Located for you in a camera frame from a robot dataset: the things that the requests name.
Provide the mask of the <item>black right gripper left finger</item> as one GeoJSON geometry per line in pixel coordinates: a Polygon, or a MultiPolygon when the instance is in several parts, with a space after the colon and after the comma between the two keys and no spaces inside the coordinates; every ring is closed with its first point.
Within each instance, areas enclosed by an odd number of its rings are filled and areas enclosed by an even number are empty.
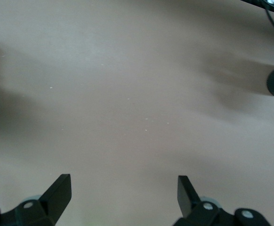
{"type": "Polygon", "coordinates": [[[62,174],[40,198],[1,213],[0,226],[55,226],[71,200],[71,175],[62,174]]]}

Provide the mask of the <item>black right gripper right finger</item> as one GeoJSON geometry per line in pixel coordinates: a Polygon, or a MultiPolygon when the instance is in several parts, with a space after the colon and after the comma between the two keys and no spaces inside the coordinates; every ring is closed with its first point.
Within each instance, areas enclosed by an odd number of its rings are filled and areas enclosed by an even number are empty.
{"type": "Polygon", "coordinates": [[[239,208],[229,214],[210,199],[201,199],[187,176],[178,176],[177,201],[182,213],[175,226],[269,226],[258,211],[239,208]]]}

